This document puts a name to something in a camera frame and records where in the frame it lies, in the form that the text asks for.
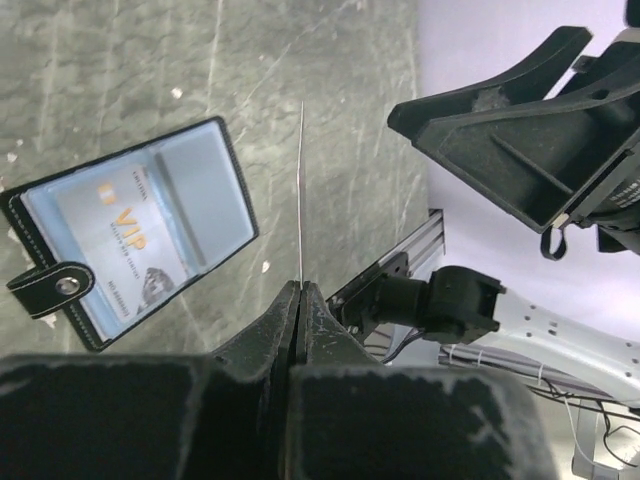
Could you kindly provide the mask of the thin card edgewise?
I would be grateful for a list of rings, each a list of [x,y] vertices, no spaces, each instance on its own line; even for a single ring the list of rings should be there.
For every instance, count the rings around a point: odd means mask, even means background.
[[[303,158],[304,147],[304,121],[305,106],[304,102],[300,105],[300,121],[299,121],[299,138],[297,149],[297,165],[296,165],[296,187],[297,187],[297,237],[298,237],[298,270],[299,280],[303,284],[305,281],[305,164]]]

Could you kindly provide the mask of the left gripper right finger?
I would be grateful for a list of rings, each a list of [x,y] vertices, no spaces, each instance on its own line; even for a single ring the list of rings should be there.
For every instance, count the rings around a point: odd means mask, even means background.
[[[289,377],[289,478],[557,477],[536,406],[513,375],[384,366],[332,317],[313,283],[299,324],[306,354]]]

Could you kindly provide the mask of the black leather card holder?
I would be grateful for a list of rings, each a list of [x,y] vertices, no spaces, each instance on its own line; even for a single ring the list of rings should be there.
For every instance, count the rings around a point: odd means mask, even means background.
[[[1,210],[33,261],[8,290],[35,320],[65,314],[92,352],[259,234],[219,116],[8,189]]]

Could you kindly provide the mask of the silver VIP credit card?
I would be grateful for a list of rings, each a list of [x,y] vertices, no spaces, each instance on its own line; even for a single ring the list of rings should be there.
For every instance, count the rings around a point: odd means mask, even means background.
[[[54,199],[119,323],[132,322],[188,279],[143,166],[79,179]]]

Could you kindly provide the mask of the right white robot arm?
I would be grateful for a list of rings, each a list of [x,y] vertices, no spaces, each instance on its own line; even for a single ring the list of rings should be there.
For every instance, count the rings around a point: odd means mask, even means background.
[[[488,80],[396,105],[387,123],[421,153],[540,237],[544,258],[569,226],[595,228],[602,253],[639,250],[639,28],[599,56],[591,32],[557,28],[525,59]],[[443,243],[430,219],[330,300],[358,340],[381,323],[413,327],[421,339],[457,349],[491,346],[555,368],[599,394],[639,403],[639,346],[526,301],[497,279],[447,266],[420,280]]]

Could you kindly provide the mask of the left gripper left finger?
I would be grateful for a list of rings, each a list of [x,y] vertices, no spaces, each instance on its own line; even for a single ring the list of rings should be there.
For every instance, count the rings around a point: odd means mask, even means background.
[[[213,352],[1,362],[5,479],[277,479],[300,285]]]

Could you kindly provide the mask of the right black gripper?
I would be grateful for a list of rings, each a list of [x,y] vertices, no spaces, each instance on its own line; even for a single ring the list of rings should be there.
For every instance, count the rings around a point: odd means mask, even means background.
[[[594,226],[599,251],[637,253],[639,45],[547,96],[591,38],[559,27],[493,78],[396,105],[388,125],[535,232]]]

